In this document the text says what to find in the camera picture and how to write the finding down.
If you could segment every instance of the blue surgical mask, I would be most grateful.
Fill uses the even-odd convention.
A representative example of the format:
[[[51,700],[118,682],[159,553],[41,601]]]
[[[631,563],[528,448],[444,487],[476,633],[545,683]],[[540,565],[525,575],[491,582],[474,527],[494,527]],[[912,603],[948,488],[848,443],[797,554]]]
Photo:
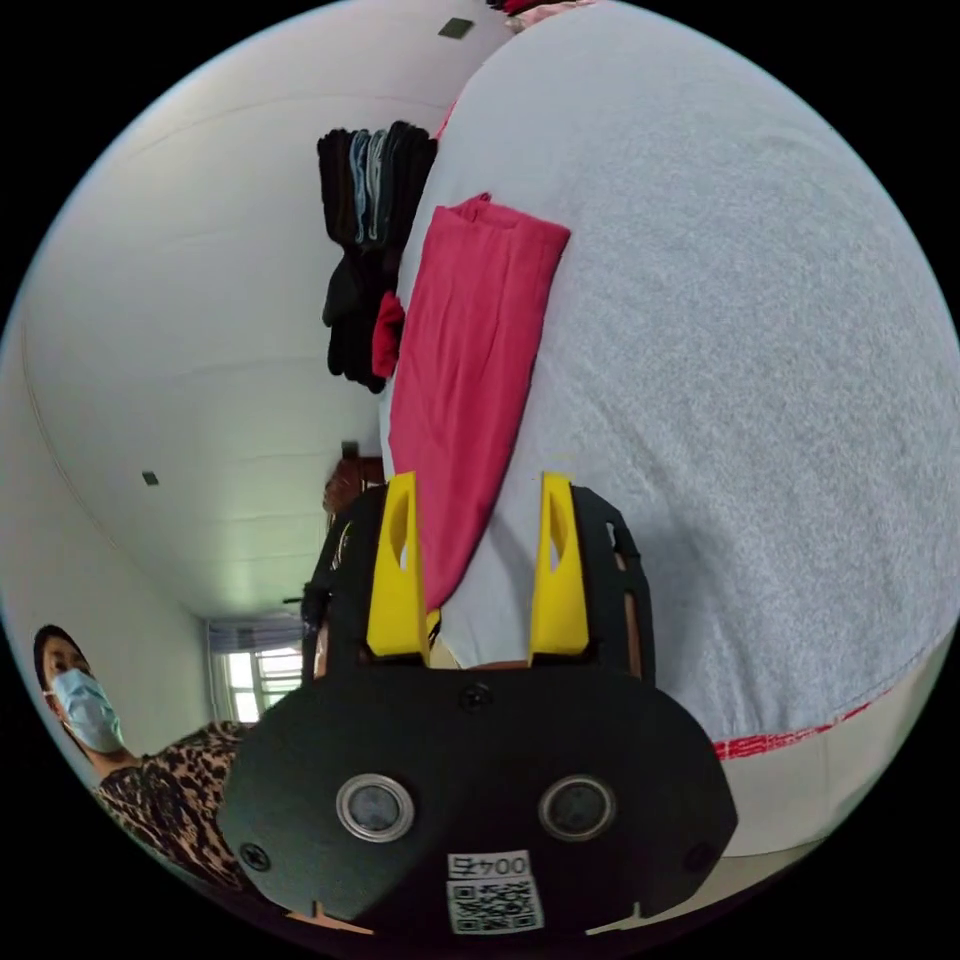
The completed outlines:
[[[103,688],[82,670],[67,670],[50,684],[67,717],[70,732],[97,753],[123,749],[120,721]]]

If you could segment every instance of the printed number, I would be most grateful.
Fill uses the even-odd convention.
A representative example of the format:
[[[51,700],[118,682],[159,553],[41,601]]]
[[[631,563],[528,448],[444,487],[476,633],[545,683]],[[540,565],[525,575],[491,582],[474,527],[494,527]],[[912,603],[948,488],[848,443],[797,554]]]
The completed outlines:
[[[460,855],[450,857],[449,861],[450,878],[454,880],[474,877],[526,876],[530,872],[530,864],[522,854],[507,854],[502,857],[496,857],[496,855],[488,857],[483,854]]]

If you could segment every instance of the black hair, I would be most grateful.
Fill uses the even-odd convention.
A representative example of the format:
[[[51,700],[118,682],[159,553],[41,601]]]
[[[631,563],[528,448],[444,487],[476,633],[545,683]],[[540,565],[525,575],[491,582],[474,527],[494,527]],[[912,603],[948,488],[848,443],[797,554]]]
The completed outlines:
[[[70,644],[71,647],[73,647],[74,650],[77,651],[77,653],[80,654],[84,660],[87,659],[83,655],[83,651],[77,645],[77,641],[74,640],[73,637],[71,637],[70,634],[67,633],[67,631],[62,627],[58,627],[53,623],[48,623],[41,627],[33,635],[33,667],[37,672],[37,683],[40,684],[40,689],[44,693],[49,693],[50,684],[47,683],[46,674],[43,672],[43,651],[47,646],[47,642],[53,639],[65,640]],[[80,745],[80,741],[70,732],[66,724],[63,724],[63,729],[67,736],[77,745],[77,748],[84,755],[84,757],[86,757],[87,760],[90,760],[90,757],[87,756],[87,751],[83,749],[83,747]]]

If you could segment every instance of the gray towel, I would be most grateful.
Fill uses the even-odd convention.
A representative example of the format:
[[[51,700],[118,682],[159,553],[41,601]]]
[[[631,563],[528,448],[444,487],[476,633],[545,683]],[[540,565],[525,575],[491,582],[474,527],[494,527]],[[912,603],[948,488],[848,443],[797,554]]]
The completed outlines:
[[[482,191],[573,235],[493,518],[443,610],[460,663],[526,655],[557,470],[623,512],[658,682],[715,740],[827,723],[902,679],[960,613],[960,350],[863,162],[743,58],[605,3],[471,78],[402,303],[435,207]]]

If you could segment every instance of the leopard print shirt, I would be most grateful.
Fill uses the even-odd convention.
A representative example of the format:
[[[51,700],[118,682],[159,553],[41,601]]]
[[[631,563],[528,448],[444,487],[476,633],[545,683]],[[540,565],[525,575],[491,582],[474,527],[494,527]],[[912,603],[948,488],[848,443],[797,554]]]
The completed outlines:
[[[106,776],[95,796],[140,843],[216,887],[261,894],[217,826],[223,785],[250,725],[210,723],[139,766]]]

